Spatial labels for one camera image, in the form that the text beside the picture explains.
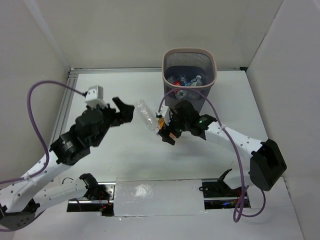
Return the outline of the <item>clear unlabelled plastic bottle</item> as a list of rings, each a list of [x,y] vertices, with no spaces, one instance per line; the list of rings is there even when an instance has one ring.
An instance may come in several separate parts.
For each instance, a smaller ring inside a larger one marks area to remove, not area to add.
[[[135,103],[135,111],[143,121],[144,125],[150,131],[157,134],[160,130],[160,124],[144,100],[140,99]]]

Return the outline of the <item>blue label bottle white cap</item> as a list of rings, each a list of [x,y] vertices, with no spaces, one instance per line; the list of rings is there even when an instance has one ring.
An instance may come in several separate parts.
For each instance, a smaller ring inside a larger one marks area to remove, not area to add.
[[[175,91],[175,98],[177,100],[189,100],[190,99],[190,93],[188,90],[185,89],[178,89]]]

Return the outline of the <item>red label bottle red cap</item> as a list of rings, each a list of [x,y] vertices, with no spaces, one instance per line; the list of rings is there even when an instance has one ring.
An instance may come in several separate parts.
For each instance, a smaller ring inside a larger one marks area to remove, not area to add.
[[[172,84],[172,85],[175,85],[175,86],[181,86],[181,83],[180,81],[175,77],[175,76],[170,76],[168,79],[167,79],[167,82]]]

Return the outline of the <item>orange juice bottle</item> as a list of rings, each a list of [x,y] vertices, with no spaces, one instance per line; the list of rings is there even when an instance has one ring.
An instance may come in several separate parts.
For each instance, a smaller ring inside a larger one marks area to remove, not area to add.
[[[164,120],[164,118],[159,118],[159,119],[158,119],[158,124],[159,124],[159,129],[162,129],[163,126],[165,125],[165,120]]]

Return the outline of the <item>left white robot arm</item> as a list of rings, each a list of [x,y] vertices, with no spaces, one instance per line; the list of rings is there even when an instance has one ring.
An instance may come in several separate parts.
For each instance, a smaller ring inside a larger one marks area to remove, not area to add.
[[[13,183],[0,191],[0,224],[4,231],[13,232],[31,224],[46,209],[72,199],[94,200],[103,188],[90,173],[73,181],[48,188],[47,184],[61,173],[88,156],[91,147],[98,147],[111,127],[133,120],[133,105],[118,97],[109,104],[96,104],[75,119],[70,130],[50,145],[48,165],[39,175]]]

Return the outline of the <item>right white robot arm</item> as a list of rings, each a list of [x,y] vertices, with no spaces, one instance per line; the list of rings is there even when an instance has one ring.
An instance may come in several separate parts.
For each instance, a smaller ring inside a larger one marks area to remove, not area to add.
[[[262,141],[239,133],[211,115],[200,115],[187,100],[179,102],[174,108],[162,106],[156,116],[164,121],[158,131],[163,142],[173,146],[183,132],[189,132],[234,152],[242,163],[249,164],[248,169],[240,165],[238,174],[229,174],[229,170],[222,174],[218,190],[223,196],[230,196],[235,189],[243,186],[255,186],[268,192],[287,170],[281,150],[274,140]]]

